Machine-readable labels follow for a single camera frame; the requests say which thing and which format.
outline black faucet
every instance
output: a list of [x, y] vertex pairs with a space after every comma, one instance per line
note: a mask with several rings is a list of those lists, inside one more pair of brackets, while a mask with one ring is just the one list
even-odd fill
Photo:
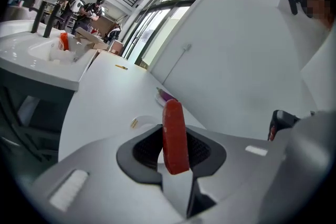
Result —
[[36, 33], [37, 32], [38, 25], [39, 25], [40, 21], [42, 20], [42, 17], [43, 17], [43, 14], [44, 14], [44, 10], [46, 9], [46, 6], [47, 6], [47, 2], [46, 1], [42, 1], [39, 9], [33, 8], [33, 7], [29, 8], [30, 12], [32, 10], [34, 10], [34, 11], [37, 12], [35, 20], [34, 20], [34, 23], [33, 23], [33, 27], [31, 29], [31, 33]]
[[47, 26], [46, 26], [46, 30], [44, 31], [44, 35], [43, 37], [49, 37], [50, 36], [50, 32], [51, 32], [51, 29], [53, 28], [53, 24], [54, 24], [54, 21], [57, 20], [59, 21], [60, 23], [64, 23], [64, 19], [56, 16], [57, 13], [59, 12], [59, 9], [61, 8], [61, 5], [60, 4], [56, 4], [54, 9], [52, 10], [51, 14], [50, 14], [50, 18], [48, 20], [48, 23], [47, 23]]

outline cardboard box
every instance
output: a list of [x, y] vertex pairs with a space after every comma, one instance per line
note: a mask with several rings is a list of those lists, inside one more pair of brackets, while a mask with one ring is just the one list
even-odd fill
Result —
[[83, 43], [83, 39], [87, 39], [89, 41], [87, 46], [91, 49], [107, 50], [109, 47], [109, 45], [104, 43], [100, 38], [94, 36], [93, 34], [90, 34], [81, 27], [78, 27], [76, 29], [76, 32], [77, 33], [75, 38], [78, 39], [78, 41], [81, 43]]

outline white sink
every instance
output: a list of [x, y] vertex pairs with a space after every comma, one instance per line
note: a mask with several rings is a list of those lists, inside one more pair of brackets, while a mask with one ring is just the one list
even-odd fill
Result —
[[32, 21], [8, 21], [0, 24], [0, 68], [17, 75], [65, 89], [78, 90], [79, 81], [92, 62], [96, 50], [75, 45], [76, 61], [69, 64], [50, 60], [50, 52], [58, 47], [60, 33], [52, 29], [50, 38], [44, 38], [45, 25], [40, 24], [38, 32], [30, 33]]

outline black shirt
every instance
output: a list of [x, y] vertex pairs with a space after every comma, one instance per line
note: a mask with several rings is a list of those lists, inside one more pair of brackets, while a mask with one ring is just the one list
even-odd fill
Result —
[[65, 6], [65, 9], [64, 9], [64, 12], [70, 12], [70, 5], [75, 1], [75, 0], [67, 0], [68, 3], [67, 5]]
[[[88, 12], [89, 10], [92, 11], [93, 13], [95, 13], [97, 16], [101, 16], [102, 14], [102, 10], [101, 10], [101, 7], [96, 7], [96, 4], [95, 3], [88, 3], [88, 4], [85, 4], [83, 9]], [[86, 15], [80, 15], [77, 17], [77, 20], [80, 20], [81, 22], [84, 22], [84, 23], [87, 23], [89, 24], [91, 22], [91, 19], [86, 17]]]

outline backpack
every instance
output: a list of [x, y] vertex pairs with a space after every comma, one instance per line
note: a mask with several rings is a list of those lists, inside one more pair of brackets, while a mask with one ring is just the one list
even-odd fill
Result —
[[71, 3], [70, 10], [73, 13], [76, 13], [79, 11], [81, 5], [82, 5], [82, 2], [80, 0], [75, 0], [74, 2]]

